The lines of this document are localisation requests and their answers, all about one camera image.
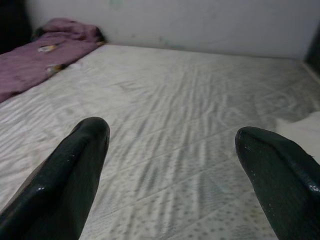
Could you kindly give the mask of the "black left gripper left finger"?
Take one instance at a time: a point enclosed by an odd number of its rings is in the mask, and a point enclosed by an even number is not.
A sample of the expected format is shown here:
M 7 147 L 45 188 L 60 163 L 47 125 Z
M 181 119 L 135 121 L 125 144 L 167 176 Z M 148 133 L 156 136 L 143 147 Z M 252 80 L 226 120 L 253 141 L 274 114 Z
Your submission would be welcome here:
M 79 239 L 99 187 L 109 143 L 110 127 L 103 118 L 80 121 L 1 210 L 1 239 Z

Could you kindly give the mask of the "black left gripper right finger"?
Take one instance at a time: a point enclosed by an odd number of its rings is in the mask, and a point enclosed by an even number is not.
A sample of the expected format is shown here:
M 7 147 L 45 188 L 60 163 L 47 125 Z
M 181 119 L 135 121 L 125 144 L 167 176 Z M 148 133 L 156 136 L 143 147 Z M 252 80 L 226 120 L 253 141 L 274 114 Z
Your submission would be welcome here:
M 235 150 L 263 212 L 280 240 L 320 238 L 320 165 L 297 143 L 246 126 Z

